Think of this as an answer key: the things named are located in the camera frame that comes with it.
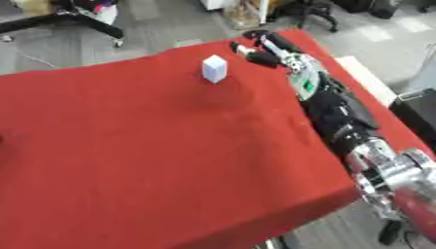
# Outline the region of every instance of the chair leg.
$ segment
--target chair leg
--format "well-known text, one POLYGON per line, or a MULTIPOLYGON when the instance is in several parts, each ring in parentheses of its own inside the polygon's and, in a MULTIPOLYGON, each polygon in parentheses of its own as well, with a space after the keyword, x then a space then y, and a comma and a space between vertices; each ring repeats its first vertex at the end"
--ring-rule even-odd
POLYGON ((322 11, 320 9, 311 9, 310 10, 310 14, 311 15, 315 15, 315 16, 319 16, 321 18, 325 18, 326 20, 328 20, 330 23, 332 23, 332 27, 330 28, 330 31, 333 33, 338 32, 338 21, 333 18, 332 15, 330 15, 330 13, 322 11))
POLYGON ((64 19, 64 16, 59 16, 57 14, 50 14, 50 15, 34 17, 34 18, 25 18, 25 19, 6 21, 0 23, 0 34, 36 27, 41 24, 48 24, 62 19, 64 19))
POLYGON ((96 20, 94 18, 90 18, 82 14, 71 15, 69 16, 69 18, 81 23, 82 25, 88 26, 92 29, 95 29, 96 31, 111 36, 115 39, 122 40, 125 37, 125 34, 122 29, 104 23, 102 21, 96 20))
POLYGON ((303 12, 300 15, 300 21, 297 24, 298 28, 300 28, 300 29, 305 28, 306 21, 308 20, 308 16, 310 15, 310 11, 311 11, 310 8, 306 8, 303 10, 303 12))

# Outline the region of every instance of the gray carpet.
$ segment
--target gray carpet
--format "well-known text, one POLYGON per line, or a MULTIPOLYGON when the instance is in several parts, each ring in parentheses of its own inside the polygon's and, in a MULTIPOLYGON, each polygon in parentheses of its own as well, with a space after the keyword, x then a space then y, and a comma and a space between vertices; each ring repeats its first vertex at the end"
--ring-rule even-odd
MULTIPOLYGON (((228 27, 220 12, 207 12, 199 0, 125 0, 119 6, 116 25, 127 34, 125 45, 112 47, 111 39, 80 26, 51 25, 14 33, 13 43, 0 43, 0 74, 27 70, 77 67, 159 53, 174 47, 233 38, 240 35, 228 27)), ((334 9, 341 31, 332 34, 325 22, 311 18, 307 31, 335 57, 355 56, 383 82, 401 90, 420 67, 426 46, 436 41, 436 12, 422 15, 405 4, 391 20, 367 14, 351 15, 334 9)), ((9 1, 0 3, 0 21, 20 17, 9 1)), ((281 18, 265 27, 283 30, 295 20, 281 18)), ((382 222, 358 201, 326 218, 295 231, 292 244, 303 249, 384 248, 377 240, 382 222)), ((424 239, 416 248, 434 248, 424 239)), ((398 241, 393 249, 407 248, 398 241)))

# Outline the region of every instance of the white box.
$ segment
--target white box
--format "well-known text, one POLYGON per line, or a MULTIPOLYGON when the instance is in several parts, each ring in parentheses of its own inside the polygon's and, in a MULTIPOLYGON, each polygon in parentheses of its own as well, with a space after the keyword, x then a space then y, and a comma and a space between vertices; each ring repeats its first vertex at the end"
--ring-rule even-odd
POLYGON ((227 77, 227 61, 218 55, 213 55, 202 62, 202 75, 213 84, 227 77))

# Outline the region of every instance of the red tablecloth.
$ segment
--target red tablecloth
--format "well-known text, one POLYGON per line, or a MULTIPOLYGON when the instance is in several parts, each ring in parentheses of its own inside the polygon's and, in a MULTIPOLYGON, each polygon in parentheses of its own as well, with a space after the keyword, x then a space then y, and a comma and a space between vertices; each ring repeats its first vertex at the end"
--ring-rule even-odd
MULTIPOLYGON (((284 35, 396 149, 425 149, 307 34, 284 35)), ((284 71, 228 43, 0 77, 0 248, 249 248, 353 201, 284 71), (230 64, 217 86, 200 75, 212 54, 230 64)))

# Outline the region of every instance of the black robot arm segment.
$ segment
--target black robot arm segment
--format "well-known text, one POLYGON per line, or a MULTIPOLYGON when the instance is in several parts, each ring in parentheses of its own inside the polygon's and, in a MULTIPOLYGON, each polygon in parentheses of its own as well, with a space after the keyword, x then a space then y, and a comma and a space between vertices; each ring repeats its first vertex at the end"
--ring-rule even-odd
POLYGON ((371 137, 378 137, 379 127, 368 109, 324 72, 319 72, 318 91, 301 103, 313 127, 341 159, 371 137))

